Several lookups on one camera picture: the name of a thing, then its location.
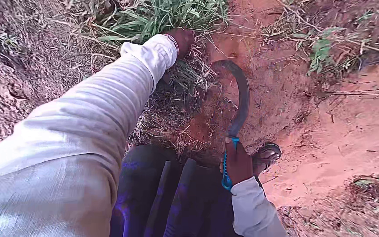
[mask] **dark trousers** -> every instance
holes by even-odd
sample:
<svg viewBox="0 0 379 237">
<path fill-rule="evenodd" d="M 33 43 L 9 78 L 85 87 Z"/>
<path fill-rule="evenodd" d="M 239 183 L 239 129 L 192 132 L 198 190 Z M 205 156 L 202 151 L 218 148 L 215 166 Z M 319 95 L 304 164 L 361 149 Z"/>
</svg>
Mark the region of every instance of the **dark trousers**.
<svg viewBox="0 0 379 237">
<path fill-rule="evenodd" d="M 182 168 L 173 150 L 135 147 L 122 162 L 110 236 L 238 236 L 221 179 L 192 159 Z"/>
</svg>

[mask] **sleeve cuff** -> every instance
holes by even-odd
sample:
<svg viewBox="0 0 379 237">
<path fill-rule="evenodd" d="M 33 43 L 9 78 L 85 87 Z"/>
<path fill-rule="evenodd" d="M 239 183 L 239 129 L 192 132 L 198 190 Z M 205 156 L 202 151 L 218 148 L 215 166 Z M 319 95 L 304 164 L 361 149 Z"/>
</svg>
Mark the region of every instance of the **sleeve cuff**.
<svg viewBox="0 0 379 237">
<path fill-rule="evenodd" d="M 253 189 L 259 189 L 260 185 L 258 184 L 257 180 L 255 180 L 255 177 L 252 176 L 251 178 L 244 180 L 242 182 L 239 182 L 235 184 L 230 192 L 235 195 L 243 195 L 247 193 L 248 191 L 252 191 Z"/>
</svg>

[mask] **green grass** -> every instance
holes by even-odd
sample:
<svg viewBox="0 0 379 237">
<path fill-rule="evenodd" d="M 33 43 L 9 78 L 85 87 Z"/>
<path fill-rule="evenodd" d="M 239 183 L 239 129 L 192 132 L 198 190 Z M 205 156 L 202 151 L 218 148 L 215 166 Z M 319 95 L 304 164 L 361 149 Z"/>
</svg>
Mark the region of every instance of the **green grass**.
<svg viewBox="0 0 379 237">
<path fill-rule="evenodd" d="M 195 46 L 185 61 L 169 70 L 174 82 L 191 96 L 194 88 L 206 89 L 213 80 L 207 66 L 206 40 L 209 32 L 228 22 L 224 0 L 150 0 L 140 1 L 133 8 L 113 6 L 113 11 L 95 21 L 97 40 L 119 48 L 124 42 L 143 44 L 153 35 L 176 27 L 186 27 L 196 33 Z"/>
</svg>

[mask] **white sleeve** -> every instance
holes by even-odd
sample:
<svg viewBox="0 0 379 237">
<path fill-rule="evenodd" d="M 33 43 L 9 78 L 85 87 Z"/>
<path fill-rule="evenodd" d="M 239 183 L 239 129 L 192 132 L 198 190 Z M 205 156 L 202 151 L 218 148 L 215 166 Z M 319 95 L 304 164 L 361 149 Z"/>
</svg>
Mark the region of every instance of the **white sleeve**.
<svg viewBox="0 0 379 237">
<path fill-rule="evenodd" d="M 124 43 L 116 62 L 40 105 L 14 127 L 0 143 L 0 175 L 79 154 L 121 158 L 147 99 L 176 57 L 165 35 L 143 46 Z"/>
<path fill-rule="evenodd" d="M 177 50 L 155 35 L 0 143 L 0 236 L 108 236 L 125 141 Z"/>
<path fill-rule="evenodd" d="M 267 200 L 255 177 L 235 184 L 231 192 L 235 233 L 245 237 L 284 237 L 276 207 Z"/>
</svg>

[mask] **dirt path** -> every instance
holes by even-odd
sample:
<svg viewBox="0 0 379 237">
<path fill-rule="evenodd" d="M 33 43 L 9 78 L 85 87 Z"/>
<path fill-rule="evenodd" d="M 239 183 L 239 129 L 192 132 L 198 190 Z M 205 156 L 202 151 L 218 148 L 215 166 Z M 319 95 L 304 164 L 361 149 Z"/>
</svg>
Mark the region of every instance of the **dirt path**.
<svg viewBox="0 0 379 237">
<path fill-rule="evenodd" d="M 379 89 L 379 65 L 361 72 L 357 81 L 362 84 L 344 83 L 340 90 Z M 379 99 L 332 96 L 276 141 L 285 156 L 261 175 L 263 183 L 277 177 L 264 184 L 267 195 L 277 206 L 305 205 L 353 175 L 379 174 Z"/>
</svg>

